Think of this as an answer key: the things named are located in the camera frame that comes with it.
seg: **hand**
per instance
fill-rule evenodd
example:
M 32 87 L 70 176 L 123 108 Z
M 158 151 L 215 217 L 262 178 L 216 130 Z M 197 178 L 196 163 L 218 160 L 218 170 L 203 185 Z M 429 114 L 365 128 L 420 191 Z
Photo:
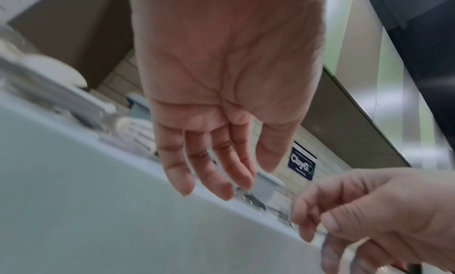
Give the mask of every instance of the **hand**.
M 325 0 L 131 0 L 139 71 L 160 159 L 183 195 L 200 181 L 228 200 L 249 189 L 252 115 L 264 122 L 259 165 L 273 171 L 305 116 L 322 71 Z
M 338 273 L 340 257 L 354 242 L 352 274 L 373 274 L 395 261 L 455 270 L 455 173 L 414 169 L 354 170 L 304 188 L 293 221 L 305 241 L 322 221 L 329 235 L 322 268 Z

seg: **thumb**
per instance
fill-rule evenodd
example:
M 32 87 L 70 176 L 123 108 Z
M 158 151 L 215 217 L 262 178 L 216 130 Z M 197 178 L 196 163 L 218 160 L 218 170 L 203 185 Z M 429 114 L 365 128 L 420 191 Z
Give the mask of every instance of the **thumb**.
M 283 125 L 264 123 L 256 146 L 256 159 L 262 169 L 275 170 L 288 152 L 299 125 L 299 121 Z
M 391 231 L 397 219 L 396 208 L 387 206 L 387 196 L 381 192 L 372 192 L 325 212 L 322 224 L 329 233 L 353 241 Z

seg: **blue sign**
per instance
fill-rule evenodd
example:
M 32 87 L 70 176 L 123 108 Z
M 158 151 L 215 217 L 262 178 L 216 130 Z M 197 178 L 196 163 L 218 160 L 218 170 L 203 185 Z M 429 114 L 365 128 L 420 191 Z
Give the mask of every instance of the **blue sign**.
M 294 141 L 288 167 L 307 180 L 313 180 L 316 168 L 316 157 Z

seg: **open palm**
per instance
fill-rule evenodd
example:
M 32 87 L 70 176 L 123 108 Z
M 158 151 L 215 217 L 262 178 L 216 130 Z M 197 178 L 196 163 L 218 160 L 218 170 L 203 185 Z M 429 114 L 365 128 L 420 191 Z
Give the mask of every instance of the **open palm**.
M 252 116 L 264 122 L 259 165 L 273 171 L 305 116 L 321 74 L 324 0 L 131 0 L 135 48 L 159 155 L 183 195 L 194 181 L 233 196 L 223 169 L 248 189 Z

